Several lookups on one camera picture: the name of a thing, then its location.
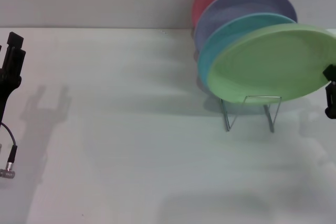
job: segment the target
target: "green plate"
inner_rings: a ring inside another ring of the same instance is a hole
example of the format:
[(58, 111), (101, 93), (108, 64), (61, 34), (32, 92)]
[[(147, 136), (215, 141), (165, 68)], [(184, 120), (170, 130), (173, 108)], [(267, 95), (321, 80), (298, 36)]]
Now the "green plate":
[[(336, 63), (336, 38), (302, 24), (281, 24), (254, 31), (222, 51), (207, 77), (219, 98), (242, 103), (246, 96), (305, 96), (327, 84), (324, 69)], [(278, 102), (249, 98), (247, 104)]]

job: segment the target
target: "blue plate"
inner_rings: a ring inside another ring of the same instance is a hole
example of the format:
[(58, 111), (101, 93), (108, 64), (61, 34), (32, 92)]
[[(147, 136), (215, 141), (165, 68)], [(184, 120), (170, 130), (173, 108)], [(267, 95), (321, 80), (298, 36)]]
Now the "blue plate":
[(294, 20), (274, 13), (250, 14), (225, 24), (206, 41), (199, 53), (198, 75), (207, 87), (207, 76), (216, 57), (240, 37), (263, 27), (295, 23)]
[(194, 40), (197, 51), (202, 50), (206, 40), (222, 25), (253, 13), (275, 13), (298, 21), (289, 0), (215, 0), (204, 10), (196, 25)]

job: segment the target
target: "black cable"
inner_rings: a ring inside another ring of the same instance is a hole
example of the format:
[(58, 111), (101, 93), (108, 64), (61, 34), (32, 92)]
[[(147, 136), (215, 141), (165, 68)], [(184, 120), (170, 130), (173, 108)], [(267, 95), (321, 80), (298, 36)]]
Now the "black cable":
[(11, 130), (3, 122), (1, 123), (1, 125), (8, 131), (8, 133), (10, 134), (10, 137), (12, 138), (13, 145), (16, 146), (16, 141), (15, 141), (14, 135), (12, 134)]

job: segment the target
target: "cable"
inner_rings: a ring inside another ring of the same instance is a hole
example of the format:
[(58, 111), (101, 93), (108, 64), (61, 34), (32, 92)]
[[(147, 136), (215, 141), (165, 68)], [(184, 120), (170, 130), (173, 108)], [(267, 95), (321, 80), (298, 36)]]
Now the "cable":
[(14, 135), (12, 134), (11, 130), (3, 122), (1, 123), (1, 125), (8, 131), (8, 133), (10, 134), (10, 137), (12, 138), (13, 145), (16, 146), (16, 141), (15, 141)]

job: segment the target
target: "white table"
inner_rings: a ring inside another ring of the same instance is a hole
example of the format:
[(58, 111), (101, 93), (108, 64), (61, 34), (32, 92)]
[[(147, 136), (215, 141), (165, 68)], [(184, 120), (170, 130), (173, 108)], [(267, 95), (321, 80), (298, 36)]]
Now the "white table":
[(262, 114), (225, 133), (189, 30), (0, 29), (1, 62), (10, 31), (27, 54), (3, 119), (18, 153), (0, 223), (334, 223), (323, 89), (284, 103), (275, 134)]

